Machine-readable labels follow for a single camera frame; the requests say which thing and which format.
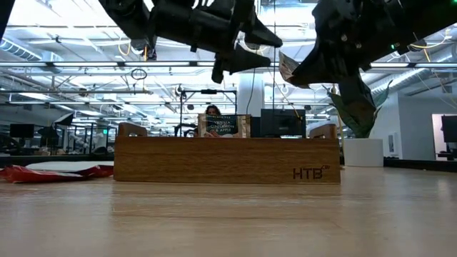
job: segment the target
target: red cloth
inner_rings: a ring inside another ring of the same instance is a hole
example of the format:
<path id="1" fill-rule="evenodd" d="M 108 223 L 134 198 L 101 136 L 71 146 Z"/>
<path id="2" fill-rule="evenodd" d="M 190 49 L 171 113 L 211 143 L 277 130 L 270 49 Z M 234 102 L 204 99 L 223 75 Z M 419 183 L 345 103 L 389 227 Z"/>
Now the red cloth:
<path id="1" fill-rule="evenodd" d="M 113 166 L 94 166 L 82 171 L 35 171 L 22 166 L 8 166 L 0 171 L 0 177 L 10 183 L 46 183 L 80 181 L 90 178 L 104 178 L 113 175 Z"/>

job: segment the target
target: black monitor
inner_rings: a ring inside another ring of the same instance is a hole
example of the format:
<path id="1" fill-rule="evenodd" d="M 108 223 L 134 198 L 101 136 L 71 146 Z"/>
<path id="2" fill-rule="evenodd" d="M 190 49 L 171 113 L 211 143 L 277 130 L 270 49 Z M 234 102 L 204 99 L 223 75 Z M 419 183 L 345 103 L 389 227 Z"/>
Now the black monitor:
<path id="1" fill-rule="evenodd" d="M 263 137 L 302 136 L 306 138 L 306 110 L 262 109 Z"/>
<path id="2" fill-rule="evenodd" d="M 442 116 L 443 137 L 446 143 L 457 143 L 457 116 Z"/>
<path id="3" fill-rule="evenodd" d="M 33 138 L 34 134 L 33 124 L 9 124 L 9 136 L 12 138 Z"/>

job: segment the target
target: woman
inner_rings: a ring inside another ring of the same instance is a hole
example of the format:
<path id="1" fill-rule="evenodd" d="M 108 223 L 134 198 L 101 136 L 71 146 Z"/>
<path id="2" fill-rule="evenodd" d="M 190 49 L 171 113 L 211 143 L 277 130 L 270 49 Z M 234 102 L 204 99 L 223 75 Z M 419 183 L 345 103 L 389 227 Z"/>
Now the woman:
<path id="1" fill-rule="evenodd" d="M 205 114 L 206 115 L 211 115 L 211 116 L 220 116 L 221 115 L 221 111 L 219 111 L 219 108 L 217 108 L 217 106 L 210 105 L 210 106 L 206 107 Z"/>

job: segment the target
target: htb logo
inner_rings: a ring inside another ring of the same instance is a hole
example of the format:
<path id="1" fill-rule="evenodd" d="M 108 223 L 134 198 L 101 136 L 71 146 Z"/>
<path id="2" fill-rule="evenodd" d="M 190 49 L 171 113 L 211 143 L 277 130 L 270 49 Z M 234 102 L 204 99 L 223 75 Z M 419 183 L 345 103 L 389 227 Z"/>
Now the htb logo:
<path id="1" fill-rule="evenodd" d="M 313 179 L 318 180 L 322 178 L 323 170 L 329 169 L 330 166 L 323 165 L 320 168 L 293 168 L 293 179 Z"/>

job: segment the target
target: green leaf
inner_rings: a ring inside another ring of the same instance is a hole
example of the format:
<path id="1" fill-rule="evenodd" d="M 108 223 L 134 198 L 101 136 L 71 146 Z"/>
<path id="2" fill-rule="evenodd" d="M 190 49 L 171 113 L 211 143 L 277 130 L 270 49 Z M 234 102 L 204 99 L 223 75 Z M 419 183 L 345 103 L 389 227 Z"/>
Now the green leaf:
<path id="1" fill-rule="evenodd" d="M 384 91 L 382 91 L 379 95 L 374 97 L 373 102 L 374 102 L 375 107 L 381 106 L 381 104 L 383 104 L 386 101 L 387 96 L 388 96 L 388 89 L 389 89 L 390 85 L 392 84 L 392 82 L 393 82 L 393 80 L 391 80 L 388 83 L 387 88 Z"/>

